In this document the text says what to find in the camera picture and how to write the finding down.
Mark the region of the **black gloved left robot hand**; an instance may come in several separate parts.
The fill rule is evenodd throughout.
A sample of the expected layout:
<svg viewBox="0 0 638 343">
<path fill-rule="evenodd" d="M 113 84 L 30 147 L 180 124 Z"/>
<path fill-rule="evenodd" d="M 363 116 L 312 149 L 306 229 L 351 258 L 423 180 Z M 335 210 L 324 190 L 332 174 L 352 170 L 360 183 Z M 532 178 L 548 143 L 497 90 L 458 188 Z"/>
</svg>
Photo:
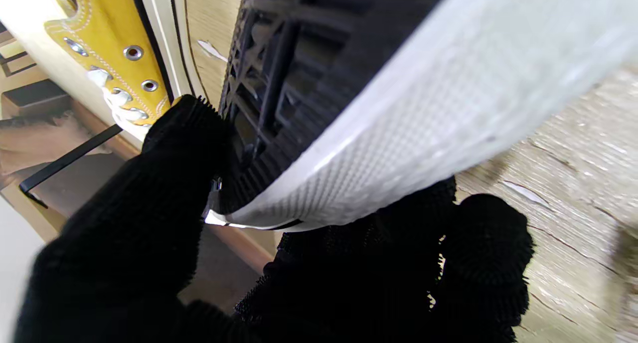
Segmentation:
<svg viewBox="0 0 638 343">
<path fill-rule="evenodd" d="M 528 219 L 455 203 L 453 177 L 344 226 L 283 234 L 228 315 L 178 294 L 196 271 L 228 129 L 185 95 L 35 259 L 16 343 L 513 343 L 529 305 Z"/>
</svg>

